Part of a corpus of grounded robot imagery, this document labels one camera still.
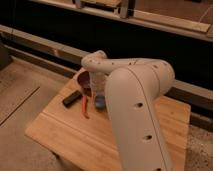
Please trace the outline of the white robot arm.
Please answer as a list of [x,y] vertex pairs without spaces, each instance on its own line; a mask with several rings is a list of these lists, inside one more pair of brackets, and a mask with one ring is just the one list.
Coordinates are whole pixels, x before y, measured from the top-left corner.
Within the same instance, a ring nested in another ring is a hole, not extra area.
[[154,100],[173,85],[172,66],[160,59],[109,59],[101,50],[85,56],[81,65],[92,91],[105,90],[122,169],[174,171],[154,108]]

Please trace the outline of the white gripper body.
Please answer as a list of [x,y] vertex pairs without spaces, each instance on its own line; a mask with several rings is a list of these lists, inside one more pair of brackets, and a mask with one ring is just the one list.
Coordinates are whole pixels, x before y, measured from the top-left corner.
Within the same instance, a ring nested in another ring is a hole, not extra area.
[[93,73],[91,75],[91,88],[94,96],[105,95],[106,76],[104,73]]

